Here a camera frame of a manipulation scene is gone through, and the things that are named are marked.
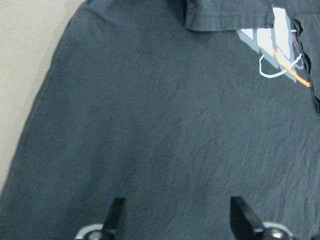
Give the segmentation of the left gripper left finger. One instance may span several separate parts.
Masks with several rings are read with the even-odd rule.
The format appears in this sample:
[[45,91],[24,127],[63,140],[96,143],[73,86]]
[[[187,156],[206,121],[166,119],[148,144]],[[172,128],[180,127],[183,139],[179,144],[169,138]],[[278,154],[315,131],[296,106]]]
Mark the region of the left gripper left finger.
[[125,197],[116,197],[113,200],[103,224],[104,229],[119,228],[119,225],[121,224],[121,220],[125,212],[125,203]]

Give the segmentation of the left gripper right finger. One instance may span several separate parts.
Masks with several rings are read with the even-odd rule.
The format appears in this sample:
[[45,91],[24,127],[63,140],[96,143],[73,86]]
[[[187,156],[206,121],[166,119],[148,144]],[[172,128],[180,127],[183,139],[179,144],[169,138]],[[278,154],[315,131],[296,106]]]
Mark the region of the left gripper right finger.
[[241,196],[230,198],[230,227],[233,234],[264,234],[264,225]]

